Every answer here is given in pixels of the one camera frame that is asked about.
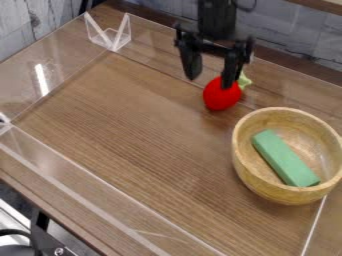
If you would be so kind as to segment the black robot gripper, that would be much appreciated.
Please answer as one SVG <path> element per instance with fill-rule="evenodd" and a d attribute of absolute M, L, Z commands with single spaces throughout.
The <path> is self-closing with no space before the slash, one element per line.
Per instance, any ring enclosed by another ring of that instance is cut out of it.
<path fill-rule="evenodd" d="M 198 0 L 195 23 L 177 23 L 174 45 L 181 52 L 186 77 L 194 80 L 202 73 L 202 54 L 225 57 L 222 89 L 233 87 L 245 63 L 250 62 L 255 40 L 237 31 L 238 12 L 250 13 L 257 0 L 243 5 L 239 0 Z"/>

